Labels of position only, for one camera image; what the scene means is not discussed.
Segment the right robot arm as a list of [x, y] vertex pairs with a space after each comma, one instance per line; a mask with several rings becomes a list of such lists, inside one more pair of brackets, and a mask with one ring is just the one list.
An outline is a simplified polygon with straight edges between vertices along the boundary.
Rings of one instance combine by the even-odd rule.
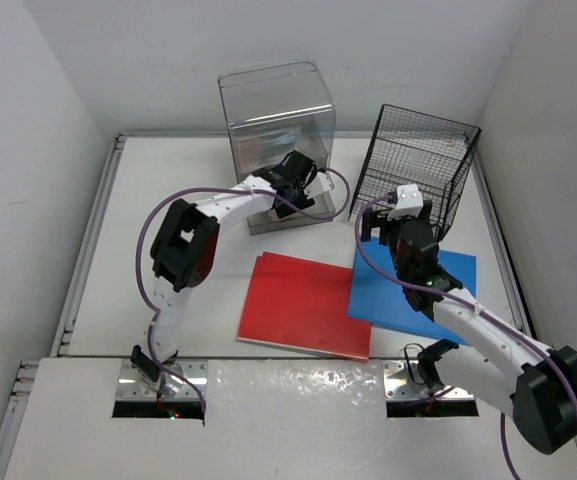
[[387, 247], [398, 284], [416, 312], [464, 340], [441, 339], [417, 355], [417, 374], [429, 390], [462, 388], [511, 417], [537, 451], [552, 454], [577, 436], [577, 351], [528, 337], [486, 309], [439, 262], [429, 214], [432, 203], [386, 209], [367, 204], [355, 229]]

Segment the clear plastic drawer unit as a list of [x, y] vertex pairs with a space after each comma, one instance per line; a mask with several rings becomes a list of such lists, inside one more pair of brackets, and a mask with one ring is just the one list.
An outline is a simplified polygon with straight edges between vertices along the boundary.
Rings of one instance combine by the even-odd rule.
[[330, 165], [336, 107], [315, 62], [231, 71], [218, 86], [238, 181], [294, 151]]

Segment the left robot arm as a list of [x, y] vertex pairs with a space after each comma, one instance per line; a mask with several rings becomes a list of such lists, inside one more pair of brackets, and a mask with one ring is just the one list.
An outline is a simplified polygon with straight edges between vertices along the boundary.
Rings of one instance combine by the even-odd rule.
[[[169, 196], [148, 215], [139, 233], [135, 267], [139, 293], [154, 316], [145, 339], [131, 353], [132, 365], [147, 381], [158, 384], [163, 363], [177, 353], [183, 311], [192, 289], [212, 270], [219, 235], [259, 213], [282, 218], [311, 207], [318, 173], [314, 160], [292, 151], [279, 164], [259, 168], [231, 188], [207, 188], [209, 198], [189, 202], [185, 197], [202, 189], [187, 189]], [[155, 283], [149, 295], [142, 277], [142, 250], [147, 230], [162, 209], [166, 214], [150, 247]]]

